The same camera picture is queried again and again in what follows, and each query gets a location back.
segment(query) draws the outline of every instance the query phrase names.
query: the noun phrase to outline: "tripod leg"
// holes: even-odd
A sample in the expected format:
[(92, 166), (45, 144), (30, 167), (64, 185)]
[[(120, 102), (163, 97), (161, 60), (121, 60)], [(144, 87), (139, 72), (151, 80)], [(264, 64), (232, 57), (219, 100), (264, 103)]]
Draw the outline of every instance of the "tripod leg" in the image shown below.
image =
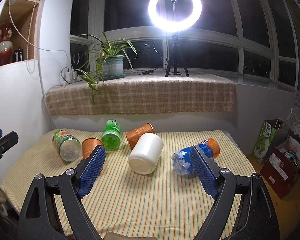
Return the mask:
[(169, 57), (169, 61), (168, 61), (168, 66), (167, 66), (167, 70), (166, 70), (166, 77), (169, 76), (169, 73), (170, 73), (170, 69), (171, 67), (174, 65), (175, 66), (175, 49), (176, 49), (176, 46), (173, 45), (171, 50), (170, 50), (170, 57)]
[(178, 50), (178, 46), (176, 45), (175, 46), (175, 49), (173, 51), (173, 54), (174, 54), (174, 60), (173, 60), (173, 66), (174, 66), (174, 72), (173, 74), (176, 76), (178, 75), (178, 63), (179, 63), (179, 50)]
[(173, 53), (172, 53), (173, 49), (171, 49), (170, 51), (170, 57), (169, 57), (169, 61), (168, 61), (168, 65), (167, 65), (167, 70), (166, 70), (166, 77), (169, 76), (169, 73), (170, 73), (170, 68), (171, 68), (171, 65), (172, 65), (172, 60), (173, 60)]
[(184, 59), (183, 59), (182, 51), (180, 51), (179, 47), (178, 47), (178, 55), (179, 55), (180, 65), (182, 65), (184, 67), (185, 72), (186, 72), (186, 76), (189, 77), (188, 68), (186, 67), (186, 64), (185, 64)]

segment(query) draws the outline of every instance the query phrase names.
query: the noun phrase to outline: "screw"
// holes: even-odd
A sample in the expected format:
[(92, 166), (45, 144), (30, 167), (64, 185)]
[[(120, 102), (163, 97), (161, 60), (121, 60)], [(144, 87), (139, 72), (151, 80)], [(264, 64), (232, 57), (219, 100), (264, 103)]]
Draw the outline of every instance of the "screw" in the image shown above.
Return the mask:
[(230, 173), (230, 171), (227, 168), (222, 168), (221, 173), (224, 174), (224, 175), (227, 175), (227, 174)]
[(42, 174), (39, 173), (39, 174), (35, 175), (34, 178), (37, 180), (42, 179)]
[(255, 179), (261, 179), (261, 176), (260, 176), (259, 173), (254, 173), (254, 174), (253, 174), (253, 177), (254, 177)]
[(69, 170), (67, 170), (67, 171), (66, 171), (66, 174), (67, 174), (67, 175), (72, 175), (72, 174), (74, 174), (74, 169), (69, 169)]

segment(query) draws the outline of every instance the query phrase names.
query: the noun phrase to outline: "wooden floor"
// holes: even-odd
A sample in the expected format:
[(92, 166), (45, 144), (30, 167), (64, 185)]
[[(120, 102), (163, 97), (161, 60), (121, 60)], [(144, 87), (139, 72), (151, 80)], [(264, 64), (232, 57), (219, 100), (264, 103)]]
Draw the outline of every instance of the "wooden floor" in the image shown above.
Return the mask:
[[(252, 157), (248, 157), (256, 172), (260, 172), (262, 165)], [(290, 193), (279, 199), (271, 186), (265, 181), (277, 214), (281, 240), (284, 240), (300, 221), (300, 174)]]

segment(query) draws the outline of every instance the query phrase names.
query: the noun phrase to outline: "plaid cloth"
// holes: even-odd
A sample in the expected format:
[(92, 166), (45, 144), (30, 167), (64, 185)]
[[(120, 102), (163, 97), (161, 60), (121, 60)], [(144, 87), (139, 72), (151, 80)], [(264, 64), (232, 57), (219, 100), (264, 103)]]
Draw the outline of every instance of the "plaid cloth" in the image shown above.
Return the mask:
[(234, 83), (198, 70), (164, 77), (163, 71), (148, 75), (128, 72), (124, 78), (105, 81), (94, 92), (80, 81), (48, 91), (51, 115), (163, 114), (179, 112), (233, 111)]

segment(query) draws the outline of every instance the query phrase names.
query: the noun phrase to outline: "striped tablecloth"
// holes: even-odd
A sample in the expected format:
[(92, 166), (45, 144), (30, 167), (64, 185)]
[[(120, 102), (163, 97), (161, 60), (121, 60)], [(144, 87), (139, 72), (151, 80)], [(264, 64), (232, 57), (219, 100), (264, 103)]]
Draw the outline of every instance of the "striped tablecloth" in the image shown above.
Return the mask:
[[(68, 130), (80, 141), (99, 137), (100, 132)], [(118, 150), (107, 152), (104, 169), (92, 191), (82, 203), (99, 234), (108, 231), (126, 236), (156, 236), (160, 240), (193, 239), (207, 217), (213, 199), (206, 195), (200, 180), (181, 178), (172, 169), (171, 154), (175, 151), (214, 138), (221, 149), (216, 162), (235, 174), (250, 176), (254, 169), (222, 131), (157, 133), (164, 141), (164, 150), (156, 170), (147, 176), (135, 174), (128, 166), (131, 152), (124, 133)], [(6, 175), (1, 188), (20, 211), (32, 179), (37, 173), (56, 176), (80, 162), (64, 163), (51, 144), (53, 131), (43, 135)], [(66, 235), (71, 228), (60, 196), (55, 196), (60, 220)], [(236, 195), (222, 234), (230, 235), (240, 203)]]

